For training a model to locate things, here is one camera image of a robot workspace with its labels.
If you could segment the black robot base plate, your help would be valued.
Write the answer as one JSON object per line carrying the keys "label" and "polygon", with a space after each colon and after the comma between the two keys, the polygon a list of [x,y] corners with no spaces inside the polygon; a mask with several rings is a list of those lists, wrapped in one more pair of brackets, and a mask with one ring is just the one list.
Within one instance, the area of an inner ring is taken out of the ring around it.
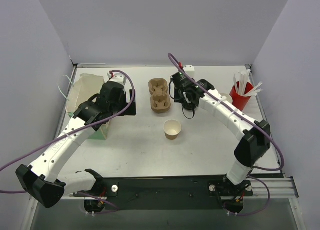
{"label": "black robot base plate", "polygon": [[116,210],[241,211],[253,196],[251,182],[234,186],[224,175],[101,178],[84,194],[86,212]]}

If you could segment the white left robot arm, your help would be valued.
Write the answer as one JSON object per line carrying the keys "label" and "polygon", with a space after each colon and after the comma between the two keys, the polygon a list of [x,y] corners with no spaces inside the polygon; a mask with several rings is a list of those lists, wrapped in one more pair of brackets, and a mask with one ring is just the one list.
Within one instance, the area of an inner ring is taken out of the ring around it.
{"label": "white left robot arm", "polygon": [[45,208],[56,205],[63,195],[87,191],[96,196],[103,189],[103,177],[91,169],[60,175],[71,156],[90,136],[117,116],[136,115],[134,91],[127,102],[127,78],[120,74],[102,85],[99,93],[81,103],[64,132],[36,160],[20,165],[16,175],[22,188]]}

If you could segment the brown paper coffee cup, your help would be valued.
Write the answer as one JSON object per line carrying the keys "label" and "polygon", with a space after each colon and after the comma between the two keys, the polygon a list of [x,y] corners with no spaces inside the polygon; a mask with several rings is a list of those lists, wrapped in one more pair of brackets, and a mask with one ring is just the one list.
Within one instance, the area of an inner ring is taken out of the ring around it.
{"label": "brown paper coffee cup", "polygon": [[170,119],[164,123],[163,130],[168,140],[175,140],[182,131],[182,125],[179,121]]}

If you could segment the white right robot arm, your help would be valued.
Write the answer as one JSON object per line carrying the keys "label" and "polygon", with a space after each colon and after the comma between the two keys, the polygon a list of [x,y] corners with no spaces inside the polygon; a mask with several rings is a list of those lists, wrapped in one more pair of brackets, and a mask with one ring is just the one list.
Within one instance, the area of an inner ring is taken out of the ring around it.
{"label": "white right robot arm", "polygon": [[190,81],[183,73],[170,77],[174,84],[174,101],[190,111],[201,108],[224,124],[239,140],[234,150],[235,162],[226,178],[235,186],[240,185],[253,170],[256,162],[270,149],[270,138],[255,127],[270,134],[270,125],[245,115],[229,103],[207,80]]}

